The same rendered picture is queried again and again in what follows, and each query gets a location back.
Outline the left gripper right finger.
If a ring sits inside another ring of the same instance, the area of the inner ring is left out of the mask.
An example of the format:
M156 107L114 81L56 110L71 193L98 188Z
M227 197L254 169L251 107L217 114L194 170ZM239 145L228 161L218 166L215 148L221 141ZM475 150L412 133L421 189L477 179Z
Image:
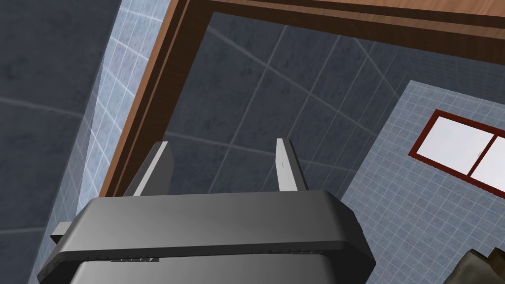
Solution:
M289 139L276 139L276 172L280 191L306 191L307 184Z

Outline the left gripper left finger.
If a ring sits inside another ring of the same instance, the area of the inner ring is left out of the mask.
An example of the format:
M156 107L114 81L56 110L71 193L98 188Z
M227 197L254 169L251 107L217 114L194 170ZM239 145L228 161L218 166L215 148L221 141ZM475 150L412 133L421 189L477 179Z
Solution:
M156 142L145 158L124 196L167 195L174 169L168 141Z

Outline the red-framed window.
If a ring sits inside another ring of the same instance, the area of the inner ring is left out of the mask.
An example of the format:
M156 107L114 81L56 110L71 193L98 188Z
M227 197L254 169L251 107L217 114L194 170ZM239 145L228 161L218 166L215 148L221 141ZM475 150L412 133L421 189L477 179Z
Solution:
M505 130L436 109L408 155L505 199Z

